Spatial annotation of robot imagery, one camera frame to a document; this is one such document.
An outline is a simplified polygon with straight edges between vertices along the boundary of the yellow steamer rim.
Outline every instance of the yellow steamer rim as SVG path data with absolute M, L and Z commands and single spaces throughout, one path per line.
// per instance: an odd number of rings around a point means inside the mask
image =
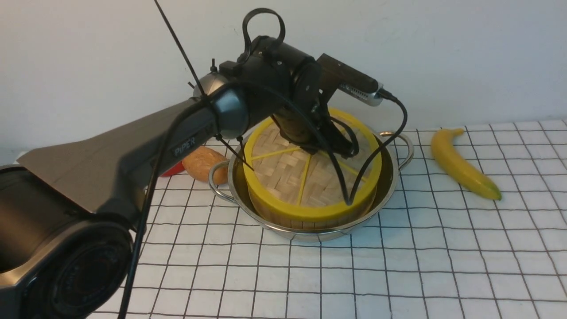
M 362 164 L 379 144 L 372 131 L 352 115 L 337 109 L 329 112 L 357 135 L 358 155 L 349 159 L 337 156 L 350 193 Z M 376 156 L 365 171 L 353 204 L 348 206 L 326 152 L 310 155 L 289 143 L 280 136 L 272 119 L 263 121 L 251 133 L 244 154 L 254 168 L 252 171 L 243 166 L 257 213 L 267 221 L 293 229 L 336 227 L 368 213 L 382 170 L 382 157 Z

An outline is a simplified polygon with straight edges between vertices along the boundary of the robotic arm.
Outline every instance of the robotic arm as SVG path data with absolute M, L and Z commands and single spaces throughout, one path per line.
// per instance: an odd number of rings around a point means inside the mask
M 277 16 L 277 38 L 250 40 L 248 21 L 260 13 Z M 352 157 L 358 153 L 355 135 L 328 111 L 334 92 L 371 106 L 383 98 L 399 102 L 378 81 L 346 64 L 326 54 L 315 60 L 284 43 L 284 22 L 270 9 L 251 11 L 243 33 L 244 53 L 218 67 L 213 60 L 210 73 L 196 77 L 188 100 L 88 140 L 35 149 L 18 159 L 21 166 L 0 167 L 4 318 L 86 317 L 108 300 L 128 271 L 123 318 L 157 178 L 212 137 L 240 137 L 271 117 L 282 137 L 308 152 Z M 137 232 L 133 243 L 128 230 Z M 99 267 L 90 269 L 93 264 Z M 84 276 L 101 283 L 87 284 L 92 280 Z

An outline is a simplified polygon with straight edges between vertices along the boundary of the pot handle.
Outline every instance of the pot handle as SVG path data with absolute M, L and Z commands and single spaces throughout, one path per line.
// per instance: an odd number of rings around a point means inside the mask
M 394 133 L 393 132 L 381 132 L 380 136 L 392 136 Z M 398 135 L 398 137 L 400 139 L 402 139 L 405 144 L 408 147 L 408 155 L 406 156 L 406 158 L 398 165 L 398 169 L 400 171 L 402 171 L 406 166 L 408 166 L 408 164 L 412 161 L 413 159 L 413 154 L 414 154 L 414 149 L 413 149 L 413 143 L 412 140 L 409 139 L 409 137 L 405 134 L 400 134 Z
M 223 193 L 221 190 L 218 189 L 217 185 L 214 184 L 214 179 L 213 179 L 214 173 L 221 167 L 228 166 L 229 163 L 230 163 L 229 161 L 223 161 L 211 167 L 211 169 L 209 170 L 209 188 L 213 191 L 213 193 L 215 193 L 220 198 L 226 200 L 227 202 L 231 202 L 232 204 L 238 205 L 238 203 L 232 196 L 226 195 L 225 193 Z

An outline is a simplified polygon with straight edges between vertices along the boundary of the black handle loop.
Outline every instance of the black handle loop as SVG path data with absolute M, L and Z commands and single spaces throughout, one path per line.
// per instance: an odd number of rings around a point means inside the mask
M 278 17 L 278 21 L 280 22 L 280 34 L 278 35 L 276 44 L 281 44 L 284 42 L 285 23 L 282 17 L 272 9 L 268 9 L 268 8 L 254 9 L 250 11 L 242 21 L 242 34 L 244 35 L 244 56 L 245 56 L 244 62 L 248 61 L 248 58 L 250 58 L 250 55 L 252 54 L 252 41 L 250 40 L 250 35 L 248 34 L 248 22 L 250 22 L 250 20 L 252 20 L 254 16 L 262 13 L 269 13 Z

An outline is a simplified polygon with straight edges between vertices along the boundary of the red object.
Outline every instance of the red object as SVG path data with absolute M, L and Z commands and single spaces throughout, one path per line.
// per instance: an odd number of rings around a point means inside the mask
M 174 167 L 170 168 L 169 171 L 166 171 L 165 173 L 163 173 L 162 177 L 169 177 L 171 175 L 178 174 L 178 173 L 182 172 L 184 169 L 185 168 L 183 167 L 183 164 L 181 162 L 179 162 Z

